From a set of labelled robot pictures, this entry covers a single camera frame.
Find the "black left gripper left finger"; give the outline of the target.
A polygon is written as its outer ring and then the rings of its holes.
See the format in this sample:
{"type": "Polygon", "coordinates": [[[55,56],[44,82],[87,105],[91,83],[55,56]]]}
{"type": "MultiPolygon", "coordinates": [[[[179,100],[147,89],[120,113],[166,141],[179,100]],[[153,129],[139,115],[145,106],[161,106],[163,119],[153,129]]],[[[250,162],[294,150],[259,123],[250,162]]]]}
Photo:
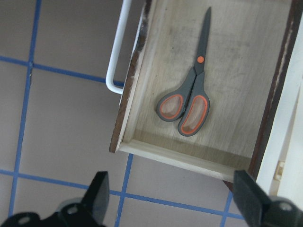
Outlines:
{"type": "Polygon", "coordinates": [[[99,171],[80,202],[97,224],[103,224],[109,204],[109,191],[108,171],[99,171]]]}

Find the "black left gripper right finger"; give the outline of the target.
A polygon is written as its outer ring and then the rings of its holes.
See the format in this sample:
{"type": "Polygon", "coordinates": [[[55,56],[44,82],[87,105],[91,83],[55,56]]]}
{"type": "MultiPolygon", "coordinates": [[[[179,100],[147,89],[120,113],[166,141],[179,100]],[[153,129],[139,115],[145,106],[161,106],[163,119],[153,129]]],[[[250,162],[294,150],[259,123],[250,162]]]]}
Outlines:
{"type": "Polygon", "coordinates": [[[234,172],[233,199],[250,227],[260,227],[271,199],[244,170],[234,172]]]}

